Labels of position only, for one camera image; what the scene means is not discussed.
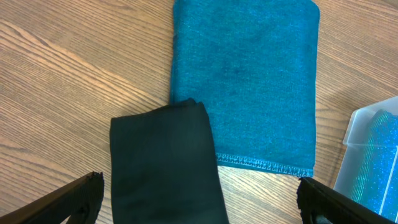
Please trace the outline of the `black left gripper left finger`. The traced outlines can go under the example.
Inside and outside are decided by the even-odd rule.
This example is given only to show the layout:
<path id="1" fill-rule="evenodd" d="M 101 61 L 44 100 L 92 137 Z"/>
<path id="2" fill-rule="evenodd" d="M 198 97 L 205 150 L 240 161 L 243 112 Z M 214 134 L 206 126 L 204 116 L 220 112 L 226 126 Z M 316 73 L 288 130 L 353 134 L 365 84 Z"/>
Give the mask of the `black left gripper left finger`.
<path id="1" fill-rule="evenodd" d="M 95 223 L 104 197 L 103 173 L 90 172 L 1 217 L 1 223 Z"/>

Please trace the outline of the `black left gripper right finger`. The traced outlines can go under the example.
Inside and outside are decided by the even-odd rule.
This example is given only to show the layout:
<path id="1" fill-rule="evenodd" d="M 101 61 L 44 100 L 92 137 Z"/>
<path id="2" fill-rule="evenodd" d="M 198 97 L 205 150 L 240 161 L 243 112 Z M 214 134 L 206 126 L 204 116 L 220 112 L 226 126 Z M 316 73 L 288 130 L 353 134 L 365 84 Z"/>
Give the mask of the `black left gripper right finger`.
<path id="1" fill-rule="evenodd" d="M 299 181 L 297 205 L 303 224 L 394 224 L 311 177 Z"/>

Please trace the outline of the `sparkly blue green garment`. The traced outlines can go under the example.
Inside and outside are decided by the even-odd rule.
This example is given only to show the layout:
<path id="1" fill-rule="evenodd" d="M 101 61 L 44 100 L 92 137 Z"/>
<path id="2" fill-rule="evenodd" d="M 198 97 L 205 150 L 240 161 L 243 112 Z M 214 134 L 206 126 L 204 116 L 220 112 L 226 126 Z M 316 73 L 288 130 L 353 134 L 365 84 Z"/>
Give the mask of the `sparkly blue green garment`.
<path id="1" fill-rule="evenodd" d="M 351 199 L 397 222 L 397 116 L 379 110 L 370 120 Z"/>

